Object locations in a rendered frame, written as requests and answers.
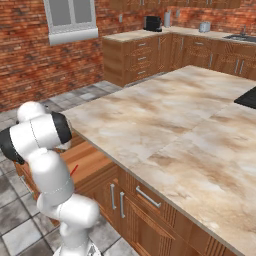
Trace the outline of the white framed window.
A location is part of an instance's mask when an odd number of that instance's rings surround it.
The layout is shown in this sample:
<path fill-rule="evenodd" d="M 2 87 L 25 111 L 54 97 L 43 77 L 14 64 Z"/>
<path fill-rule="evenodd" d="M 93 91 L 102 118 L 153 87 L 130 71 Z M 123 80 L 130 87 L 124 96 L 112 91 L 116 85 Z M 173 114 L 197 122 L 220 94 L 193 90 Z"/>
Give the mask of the white framed window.
<path fill-rule="evenodd" d="M 51 46 L 98 37 L 94 0 L 43 0 Z"/>

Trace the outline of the black coffee machine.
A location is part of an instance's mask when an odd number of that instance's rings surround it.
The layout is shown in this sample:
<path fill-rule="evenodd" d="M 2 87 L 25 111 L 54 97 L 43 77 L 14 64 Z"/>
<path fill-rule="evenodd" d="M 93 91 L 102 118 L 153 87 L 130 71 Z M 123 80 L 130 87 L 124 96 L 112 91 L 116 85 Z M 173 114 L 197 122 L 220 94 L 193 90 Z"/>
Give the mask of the black coffee machine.
<path fill-rule="evenodd" d="M 159 16 L 145 16 L 144 30 L 152 32 L 162 31 L 162 20 Z"/>

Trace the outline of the wooden cupboard door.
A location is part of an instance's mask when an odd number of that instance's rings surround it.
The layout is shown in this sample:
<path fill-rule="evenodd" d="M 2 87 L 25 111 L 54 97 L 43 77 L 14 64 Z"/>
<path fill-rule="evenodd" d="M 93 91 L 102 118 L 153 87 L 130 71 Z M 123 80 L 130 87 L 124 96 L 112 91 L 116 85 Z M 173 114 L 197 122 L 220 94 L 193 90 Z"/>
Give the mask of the wooden cupboard door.
<path fill-rule="evenodd" d="M 110 184 L 115 184 L 115 205 L 116 209 L 112 209 Z M 111 175 L 99 181 L 83 180 L 75 185 L 75 191 L 78 194 L 94 199 L 100 208 L 101 215 L 118 231 L 120 228 L 120 212 L 119 212 L 119 196 L 118 196 L 118 178 Z"/>
<path fill-rule="evenodd" d="M 141 256 L 179 256 L 181 240 L 163 229 L 153 216 L 124 195 L 121 225 L 124 237 Z"/>

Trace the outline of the silver toaster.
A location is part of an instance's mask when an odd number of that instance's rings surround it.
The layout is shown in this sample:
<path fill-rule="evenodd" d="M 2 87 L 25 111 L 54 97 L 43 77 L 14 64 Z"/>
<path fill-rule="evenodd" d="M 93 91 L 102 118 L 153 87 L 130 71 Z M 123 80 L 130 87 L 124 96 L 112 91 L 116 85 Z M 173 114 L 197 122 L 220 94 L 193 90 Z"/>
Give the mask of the silver toaster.
<path fill-rule="evenodd" d="M 206 33 L 210 31 L 211 23 L 210 22 L 201 22 L 199 25 L 199 32 Z"/>

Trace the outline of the wooden drawer front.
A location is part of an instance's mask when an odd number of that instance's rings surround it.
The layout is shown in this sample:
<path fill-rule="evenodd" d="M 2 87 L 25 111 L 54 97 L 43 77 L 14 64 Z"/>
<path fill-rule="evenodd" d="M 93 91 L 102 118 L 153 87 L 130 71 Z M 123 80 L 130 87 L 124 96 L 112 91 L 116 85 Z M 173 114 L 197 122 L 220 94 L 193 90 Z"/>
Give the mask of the wooden drawer front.
<path fill-rule="evenodd" d="M 128 193 L 131 194 L 132 198 L 144 206 L 147 210 L 152 212 L 158 219 L 163 221 L 167 226 L 169 226 L 174 232 L 177 233 L 177 228 L 175 225 L 178 223 L 178 211 L 166 203 L 161 197 L 159 197 L 156 193 L 152 190 L 147 188 L 141 182 L 136 180 L 132 175 L 128 172 L 123 170 L 122 168 L 118 168 L 119 172 L 119 184 L 120 186 Z M 152 205 L 149 201 L 147 201 L 143 196 L 136 192 L 136 187 L 140 186 L 143 191 L 150 191 L 153 192 L 160 200 L 161 200 L 161 207 L 157 208 Z"/>
<path fill-rule="evenodd" d="M 186 242 L 185 256 L 237 256 L 184 215 L 178 218 L 175 227 Z"/>

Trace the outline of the black hob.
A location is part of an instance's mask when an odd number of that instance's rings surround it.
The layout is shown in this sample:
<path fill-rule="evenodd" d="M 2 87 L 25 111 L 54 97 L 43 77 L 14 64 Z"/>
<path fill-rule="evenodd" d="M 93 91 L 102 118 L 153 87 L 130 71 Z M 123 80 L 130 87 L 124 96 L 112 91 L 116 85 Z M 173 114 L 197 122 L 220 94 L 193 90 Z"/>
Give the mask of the black hob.
<path fill-rule="evenodd" d="M 256 109 L 256 86 L 238 97 L 235 100 L 235 103 L 252 109 Z"/>

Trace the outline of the wooden base cupboard run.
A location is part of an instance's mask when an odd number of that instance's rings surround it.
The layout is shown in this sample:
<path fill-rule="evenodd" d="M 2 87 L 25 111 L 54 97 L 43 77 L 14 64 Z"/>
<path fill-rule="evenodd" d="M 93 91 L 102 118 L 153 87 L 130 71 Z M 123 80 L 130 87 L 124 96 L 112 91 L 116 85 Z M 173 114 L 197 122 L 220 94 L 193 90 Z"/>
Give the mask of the wooden base cupboard run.
<path fill-rule="evenodd" d="M 128 41 L 103 39 L 104 79 L 124 87 L 193 65 L 256 81 L 256 45 L 167 33 Z"/>

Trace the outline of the steel sink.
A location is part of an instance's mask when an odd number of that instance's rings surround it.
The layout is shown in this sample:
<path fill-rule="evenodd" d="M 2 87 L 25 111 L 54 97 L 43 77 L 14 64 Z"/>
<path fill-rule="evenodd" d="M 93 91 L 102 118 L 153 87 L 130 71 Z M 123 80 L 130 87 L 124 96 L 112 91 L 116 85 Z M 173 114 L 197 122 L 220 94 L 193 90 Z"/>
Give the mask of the steel sink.
<path fill-rule="evenodd" d="M 242 35 L 241 34 L 239 34 L 239 35 L 238 34 L 232 34 L 232 35 L 229 35 L 229 36 L 225 36 L 223 38 L 256 44 L 256 37 L 243 35 L 243 34 Z"/>

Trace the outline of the open wooden drawer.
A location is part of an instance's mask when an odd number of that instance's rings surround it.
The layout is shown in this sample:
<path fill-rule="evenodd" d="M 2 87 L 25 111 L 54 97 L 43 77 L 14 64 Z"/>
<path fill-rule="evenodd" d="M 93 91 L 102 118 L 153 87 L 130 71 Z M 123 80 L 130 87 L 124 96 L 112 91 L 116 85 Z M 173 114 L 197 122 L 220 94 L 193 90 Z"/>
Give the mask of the open wooden drawer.
<path fill-rule="evenodd" d="M 69 172 L 76 164 L 79 165 L 71 176 L 74 185 L 83 180 L 99 181 L 117 173 L 117 166 L 114 162 L 76 133 L 73 133 L 70 149 L 55 149 L 55 152 L 65 161 Z"/>

